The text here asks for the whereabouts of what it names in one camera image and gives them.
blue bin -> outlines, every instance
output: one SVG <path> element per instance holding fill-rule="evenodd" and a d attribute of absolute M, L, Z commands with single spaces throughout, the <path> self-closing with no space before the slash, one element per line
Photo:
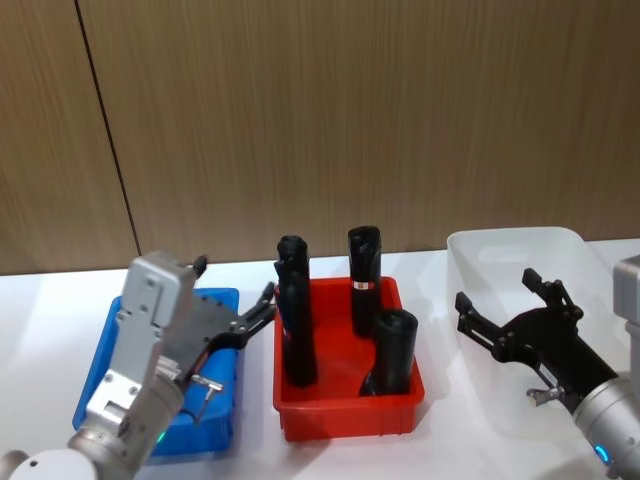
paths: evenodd
<path fill-rule="evenodd" d="M 234 288 L 199 288 L 194 290 L 194 293 L 200 297 L 220 301 L 230 310 L 238 312 L 240 295 Z M 120 311 L 120 298 L 117 297 L 111 303 L 107 322 L 102 330 L 89 375 L 73 415 L 72 423 L 76 430 L 87 418 L 89 399 L 109 368 L 118 336 L 116 314 Z M 200 374 L 224 385 L 223 391 L 213 396 L 199 426 L 194 425 L 193 418 L 188 414 L 176 415 L 164 437 L 158 442 L 152 456 L 220 452 L 231 446 L 237 360 L 238 352 L 233 349 L 220 350 L 209 358 Z M 191 385 L 185 395 L 183 408 L 197 415 L 204 404 L 205 395 L 206 388 Z"/>

wood grain panel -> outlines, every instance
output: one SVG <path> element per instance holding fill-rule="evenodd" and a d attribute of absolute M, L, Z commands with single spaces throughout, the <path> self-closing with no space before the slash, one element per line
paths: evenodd
<path fill-rule="evenodd" d="M 640 235 L 640 2 L 80 4 L 143 250 Z"/>
<path fill-rule="evenodd" d="M 136 254 L 72 0 L 0 2 L 0 273 Z"/>

black tube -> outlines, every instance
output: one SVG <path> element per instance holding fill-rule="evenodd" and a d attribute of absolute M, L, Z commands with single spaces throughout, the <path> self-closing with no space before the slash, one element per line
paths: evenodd
<path fill-rule="evenodd" d="M 397 395 L 411 387 L 418 320 L 406 310 L 383 310 L 374 326 L 376 358 L 361 396 Z"/>
<path fill-rule="evenodd" d="M 380 257 L 382 241 L 378 227 L 349 230 L 351 272 L 351 321 L 359 337 L 369 337 L 380 312 Z"/>
<path fill-rule="evenodd" d="M 306 387 L 318 380 L 307 244 L 298 236 L 284 236 L 278 243 L 278 255 L 280 260 L 274 264 L 280 279 L 276 301 L 282 319 L 285 372 L 291 384 Z"/>

